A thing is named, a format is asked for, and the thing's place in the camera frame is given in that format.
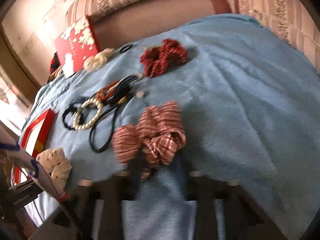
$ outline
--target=pearl bracelet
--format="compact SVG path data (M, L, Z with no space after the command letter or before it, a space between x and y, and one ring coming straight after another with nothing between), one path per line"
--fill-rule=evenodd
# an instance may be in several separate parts
M87 123L79 125L79 118L80 118L80 114L83 111L83 109L85 109L88 105L95 105L98 108L98 111L96 113L96 115ZM100 100L98 100L97 98L89 98L88 100L86 100L82 106L80 108L78 108L75 117L73 119L73 128L75 130L87 130L90 127L92 127L92 125L96 122L96 120L99 118L99 116L102 114L102 109L103 109L103 104L101 103Z

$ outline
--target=red box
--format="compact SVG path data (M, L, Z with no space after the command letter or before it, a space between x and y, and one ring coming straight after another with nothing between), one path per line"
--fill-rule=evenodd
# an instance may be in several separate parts
M51 109L48 109L36 118L24 132L20 146L33 158L36 158L37 155L44 150L44 144L47 140L54 116L55 113ZM15 184L20 183L20 175L21 171L15 167L13 173L13 181Z
M88 57L101 51L90 16L83 16L68 27L55 39L54 44L65 77L82 69Z

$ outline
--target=open red box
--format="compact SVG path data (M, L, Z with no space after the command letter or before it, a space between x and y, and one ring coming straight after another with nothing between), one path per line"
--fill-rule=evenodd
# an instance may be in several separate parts
M55 113L48 109L36 118L23 134L20 146L26 150L33 158L44 150L44 143L52 125ZM21 181L21 171L15 167L13 172L13 182L18 184Z

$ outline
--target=blue fabric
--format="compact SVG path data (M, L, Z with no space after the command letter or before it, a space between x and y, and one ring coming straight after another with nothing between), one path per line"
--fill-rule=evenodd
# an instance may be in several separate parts
M190 61L165 75L144 78L135 90L149 105L177 100L187 135L183 156L213 179L237 178L289 239L298 239L320 207L320 81L306 57L248 16L201 18L134 43L101 70L62 76L41 88L28 118L49 107L57 112L45 147L62 147L73 165L68 181L104 180L119 170L111 146L96 154L89 131L68 131L61 116L70 101L91 96L108 83L143 71L143 49L162 39L178 40ZM116 127L136 124L145 108L133 98ZM97 128L102 146L111 116ZM183 201L172 167L143 182L139 200L124 203L127 239L192 239L195 203ZM57 203L46 193L36 200L47 218ZM27 211L39 224L36 211Z

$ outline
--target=blue bedsheet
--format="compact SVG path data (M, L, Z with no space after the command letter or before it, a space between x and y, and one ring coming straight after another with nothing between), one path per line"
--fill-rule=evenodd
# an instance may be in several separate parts
M143 71L144 48L162 39L178 40L190 61L165 75L144 78L134 87L149 105L177 100L187 135L183 155L203 174L237 178L289 239L298 239L320 207L320 80L306 57L248 16L201 18L134 43L94 73L63 75L39 91L27 120L49 107L57 112L45 147L62 147L73 169L68 187L79 179L104 180L119 170L112 147L89 148L89 131L68 131L61 115L70 101L91 96L108 83ZM133 98L116 126L136 124L145 105ZM97 129L102 146L111 117ZM176 171L164 167L143 182L139 200L123 205L127 239L192 239L195 203L184 202ZM42 193L42 218L57 207ZM32 204L26 209L39 225Z

